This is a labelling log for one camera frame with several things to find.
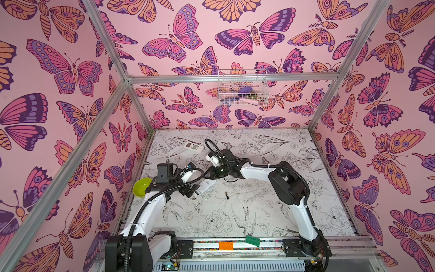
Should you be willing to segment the white remote control with batteries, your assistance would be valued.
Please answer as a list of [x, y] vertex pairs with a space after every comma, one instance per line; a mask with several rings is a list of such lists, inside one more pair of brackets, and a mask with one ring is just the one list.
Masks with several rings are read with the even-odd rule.
[[200, 184], [199, 187], [196, 189], [195, 191], [195, 195], [196, 196], [200, 196], [202, 193], [206, 192], [207, 190], [209, 190], [214, 184], [216, 183], [216, 180], [209, 180], [209, 179], [205, 179], [203, 180]]

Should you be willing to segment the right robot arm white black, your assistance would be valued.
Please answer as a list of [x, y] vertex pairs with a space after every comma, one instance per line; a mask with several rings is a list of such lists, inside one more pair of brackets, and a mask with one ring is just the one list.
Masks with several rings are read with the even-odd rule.
[[211, 180], [231, 176], [235, 179], [255, 179], [269, 182], [279, 200], [289, 206], [299, 233], [300, 249], [305, 256], [328, 258], [329, 245], [316, 226], [308, 207], [310, 188], [307, 181], [287, 162], [275, 165], [253, 164], [248, 158], [237, 158], [229, 149], [206, 155], [212, 163]]

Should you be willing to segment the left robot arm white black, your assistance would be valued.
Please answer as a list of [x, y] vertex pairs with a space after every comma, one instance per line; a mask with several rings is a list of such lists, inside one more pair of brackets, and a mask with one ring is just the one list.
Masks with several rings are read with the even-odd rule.
[[171, 257], [177, 251], [175, 234], [162, 232], [151, 238], [151, 229], [170, 195], [201, 181], [205, 172], [197, 167], [173, 166], [173, 163], [157, 165], [157, 175], [145, 190], [142, 206], [119, 235], [106, 241], [106, 272], [151, 272], [161, 257]]

